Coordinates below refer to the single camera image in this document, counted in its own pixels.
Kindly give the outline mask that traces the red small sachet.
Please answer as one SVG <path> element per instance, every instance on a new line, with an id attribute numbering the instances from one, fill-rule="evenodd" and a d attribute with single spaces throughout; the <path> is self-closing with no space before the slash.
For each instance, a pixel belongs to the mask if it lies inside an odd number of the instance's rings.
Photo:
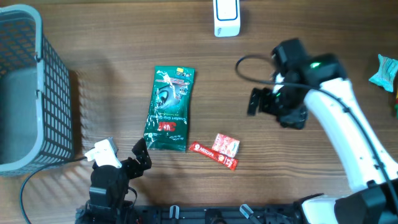
<path id="1" fill-rule="evenodd" d="M 210 159 L 213 159 L 214 161 L 223 164 L 224 166 L 226 166 L 227 168 L 229 168 L 230 170 L 235 170 L 236 166 L 238 164 L 238 160 L 234 159 L 232 157 L 228 157 L 226 155 L 223 155 L 219 152 L 216 152 L 212 149 L 209 149 L 205 146 L 203 146 L 202 144 L 200 144 L 199 142 L 194 141 L 190 146 L 189 146 L 189 150 L 193 151 L 193 152 L 197 152 L 200 154 L 203 154 L 206 157 L 209 157 Z"/>

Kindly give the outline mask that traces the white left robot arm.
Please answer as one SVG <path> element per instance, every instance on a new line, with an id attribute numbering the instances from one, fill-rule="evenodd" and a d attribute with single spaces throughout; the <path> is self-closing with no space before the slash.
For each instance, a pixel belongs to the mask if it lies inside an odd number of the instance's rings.
<path id="1" fill-rule="evenodd" d="M 142 217 L 135 211 L 135 201 L 125 199 L 128 192 L 136 194 L 129 186 L 132 179 L 143 175 L 152 167 L 146 141 L 138 140 L 133 146 L 135 158 L 120 161 L 118 147 L 112 137 L 102 139 L 85 153 L 94 161 L 90 176 L 89 200 L 76 210 L 75 223 L 142 223 Z"/>

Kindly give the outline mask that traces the green 3M gloves packet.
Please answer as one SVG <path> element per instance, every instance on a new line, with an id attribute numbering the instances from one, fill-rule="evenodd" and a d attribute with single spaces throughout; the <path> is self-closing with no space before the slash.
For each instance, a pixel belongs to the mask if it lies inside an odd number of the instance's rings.
<path id="1" fill-rule="evenodd" d="M 186 151 L 195 69 L 157 65 L 143 138 L 149 149 Z"/>

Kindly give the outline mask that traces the red snack pack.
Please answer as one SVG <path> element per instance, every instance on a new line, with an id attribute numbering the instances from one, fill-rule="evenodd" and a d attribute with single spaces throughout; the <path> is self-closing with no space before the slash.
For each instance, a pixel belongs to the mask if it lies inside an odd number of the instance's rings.
<path id="1" fill-rule="evenodd" d="M 235 157 L 239 150 L 239 144 L 239 140 L 218 133 L 213 143 L 212 150 L 228 157 Z"/>

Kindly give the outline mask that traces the light teal tissue pack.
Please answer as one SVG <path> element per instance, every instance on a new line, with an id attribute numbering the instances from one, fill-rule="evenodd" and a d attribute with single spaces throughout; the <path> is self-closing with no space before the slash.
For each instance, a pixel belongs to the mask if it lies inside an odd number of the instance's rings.
<path id="1" fill-rule="evenodd" d="M 394 91 L 394 79 L 397 74 L 397 60 L 382 56 L 381 54 L 377 57 L 379 60 L 379 69 L 369 81 L 392 93 Z"/>

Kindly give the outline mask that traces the sriracha sauce bottle green cap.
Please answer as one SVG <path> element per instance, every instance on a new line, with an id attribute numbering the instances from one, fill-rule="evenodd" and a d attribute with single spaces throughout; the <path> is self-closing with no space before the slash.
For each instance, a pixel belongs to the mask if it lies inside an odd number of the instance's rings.
<path id="1" fill-rule="evenodd" d="M 396 118 L 398 118 L 398 91 L 396 93 L 394 109 L 396 111 Z"/>

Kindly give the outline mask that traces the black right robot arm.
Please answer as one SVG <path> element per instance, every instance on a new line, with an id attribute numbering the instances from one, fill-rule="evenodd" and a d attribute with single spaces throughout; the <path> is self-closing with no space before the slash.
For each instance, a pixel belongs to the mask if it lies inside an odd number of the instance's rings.
<path id="1" fill-rule="evenodd" d="M 298 39 L 281 42 L 269 58 L 275 67 L 264 88 L 253 89 L 248 115 L 275 116 L 302 129 L 309 114 L 323 127 L 345 170 L 351 194 L 315 194 L 294 202 L 291 223 L 396 223 L 397 162 L 384 149 L 356 101 L 336 55 L 309 55 Z"/>

